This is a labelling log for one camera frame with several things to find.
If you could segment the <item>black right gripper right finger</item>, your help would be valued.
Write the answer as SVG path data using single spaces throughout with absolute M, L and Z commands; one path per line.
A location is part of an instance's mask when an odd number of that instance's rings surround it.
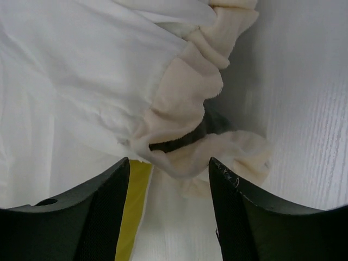
M 347 206 L 287 201 L 215 158 L 209 181 L 223 260 L 347 260 Z

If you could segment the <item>grey pillowcase with cream ruffle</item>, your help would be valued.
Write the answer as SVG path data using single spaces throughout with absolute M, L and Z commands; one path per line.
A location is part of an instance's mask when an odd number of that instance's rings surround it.
M 120 158 L 206 192 L 221 159 L 260 184 L 270 147 L 207 123 L 256 1 L 1 1 L 1 207 L 37 203 Z

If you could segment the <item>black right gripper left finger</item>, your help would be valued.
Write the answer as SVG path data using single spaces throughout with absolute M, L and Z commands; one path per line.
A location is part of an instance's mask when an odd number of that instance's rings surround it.
M 114 260 L 129 176 L 123 158 L 34 206 L 1 209 L 1 260 Z

